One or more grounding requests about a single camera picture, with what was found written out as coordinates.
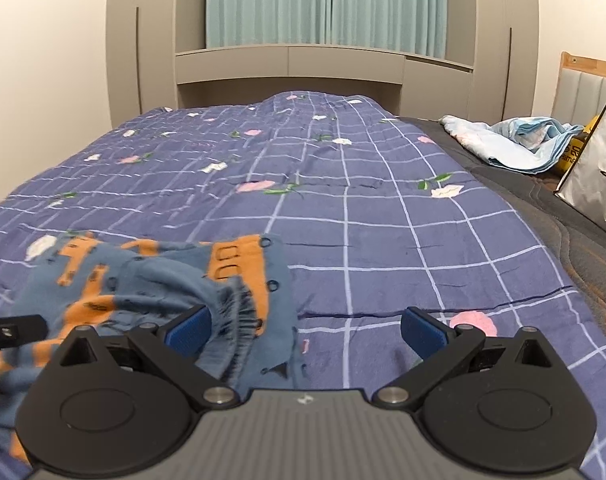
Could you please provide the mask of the blue pants with orange trucks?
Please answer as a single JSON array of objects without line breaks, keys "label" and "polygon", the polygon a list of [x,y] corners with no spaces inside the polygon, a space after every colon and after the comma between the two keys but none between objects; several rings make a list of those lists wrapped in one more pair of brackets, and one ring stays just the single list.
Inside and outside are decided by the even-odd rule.
[{"label": "blue pants with orange trucks", "polygon": [[15,413],[63,339],[79,325],[104,336],[163,325],[203,307],[210,327],[191,327],[178,348],[238,393],[305,385],[297,344],[291,275],[271,234],[214,244],[133,240],[120,246],[91,236],[44,236],[33,269],[8,309],[48,325],[41,342],[0,350],[0,453],[21,458]]}]

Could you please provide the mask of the purple checked floral quilt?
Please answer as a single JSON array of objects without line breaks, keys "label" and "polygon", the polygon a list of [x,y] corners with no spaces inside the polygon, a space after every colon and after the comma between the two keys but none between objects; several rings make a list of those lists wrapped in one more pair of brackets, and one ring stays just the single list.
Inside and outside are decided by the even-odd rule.
[{"label": "purple checked floral quilt", "polygon": [[217,270],[226,248],[266,321],[297,319],[309,382],[373,390],[411,363],[403,307],[505,335],[534,325],[594,407],[583,463],[606,479],[606,336],[553,231],[460,167],[428,129],[365,96],[280,93],[252,105],[159,107],[0,202],[0,315],[40,312],[46,340],[0,352],[0,479],[26,475],[12,429],[26,388],[70,329],[114,335],[167,320],[105,275],[105,249]]}]

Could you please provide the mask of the dark quilted mattress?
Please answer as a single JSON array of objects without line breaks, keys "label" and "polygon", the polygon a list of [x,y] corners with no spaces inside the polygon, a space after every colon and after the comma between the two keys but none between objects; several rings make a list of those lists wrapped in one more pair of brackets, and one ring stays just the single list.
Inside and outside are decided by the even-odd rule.
[{"label": "dark quilted mattress", "polygon": [[495,168],[460,146],[438,122],[405,117],[434,140],[460,166],[511,204],[551,249],[583,292],[606,335],[606,231],[553,194],[558,179]]}]

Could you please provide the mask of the white plastic shopping bag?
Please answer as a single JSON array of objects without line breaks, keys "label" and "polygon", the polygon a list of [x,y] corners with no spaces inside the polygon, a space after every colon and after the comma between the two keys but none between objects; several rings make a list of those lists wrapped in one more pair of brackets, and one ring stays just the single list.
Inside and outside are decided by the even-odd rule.
[{"label": "white plastic shopping bag", "polygon": [[606,231],[606,104],[556,195]]}]

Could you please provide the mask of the white and blue crumpled cloth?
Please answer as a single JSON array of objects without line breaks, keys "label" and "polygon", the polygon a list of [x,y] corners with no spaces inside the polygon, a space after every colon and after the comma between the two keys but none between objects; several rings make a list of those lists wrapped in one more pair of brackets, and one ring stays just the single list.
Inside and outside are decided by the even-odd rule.
[{"label": "white and blue crumpled cloth", "polygon": [[440,118],[446,132],[467,151],[490,166],[520,174],[551,169],[582,125],[562,124],[545,116],[516,117],[487,125],[452,115]]}]

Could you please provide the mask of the yellow package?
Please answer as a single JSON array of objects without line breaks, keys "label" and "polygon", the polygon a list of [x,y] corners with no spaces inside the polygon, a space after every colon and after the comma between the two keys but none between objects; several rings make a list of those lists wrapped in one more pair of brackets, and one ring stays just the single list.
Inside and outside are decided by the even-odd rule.
[{"label": "yellow package", "polygon": [[598,122],[598,116],[591,119],[588,125],[586,125],[580,133],[572,136],[570,142],[566,146],[565,150],[561,154],[557,163],[553,166],[552,172],[559,177],[565,175],[565,173],[573,166],[574,162],[580,156],[583,151],[589,136],[591,135],[592,129]]}]

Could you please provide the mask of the beige built-in wardrobe unit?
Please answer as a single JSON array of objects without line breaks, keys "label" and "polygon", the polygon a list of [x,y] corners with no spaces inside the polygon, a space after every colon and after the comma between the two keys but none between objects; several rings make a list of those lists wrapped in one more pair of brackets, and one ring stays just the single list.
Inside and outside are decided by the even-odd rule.
[{"label": "beige built-in wardrobe unit", "polygon": [[538,0],[448,0],[442,58],[339,44],[210,49],[205,0],[106,0],[114,124],[159,106],[248,104],[286,90],[370,96],[392,113],[500,122],[531,113]]}]

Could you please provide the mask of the wooden padded headboard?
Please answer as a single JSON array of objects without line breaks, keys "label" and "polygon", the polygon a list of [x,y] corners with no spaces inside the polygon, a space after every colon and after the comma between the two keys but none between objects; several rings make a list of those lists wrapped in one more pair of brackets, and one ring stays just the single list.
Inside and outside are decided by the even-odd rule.
[{"label": "wooden padded headboard", "polygon": [[561,53],[551,117],[587,126],[606,106],[606,61]]}]

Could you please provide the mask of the light teal curtain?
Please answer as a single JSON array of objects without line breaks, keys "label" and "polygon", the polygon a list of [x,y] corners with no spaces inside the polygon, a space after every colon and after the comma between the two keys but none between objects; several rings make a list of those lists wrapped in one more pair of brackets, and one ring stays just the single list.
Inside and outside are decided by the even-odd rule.
[{"label": "light teal curtain", "polygon": [[447,21],[447,0],[205,0],[205,44],[336,44],[444,58]]}]

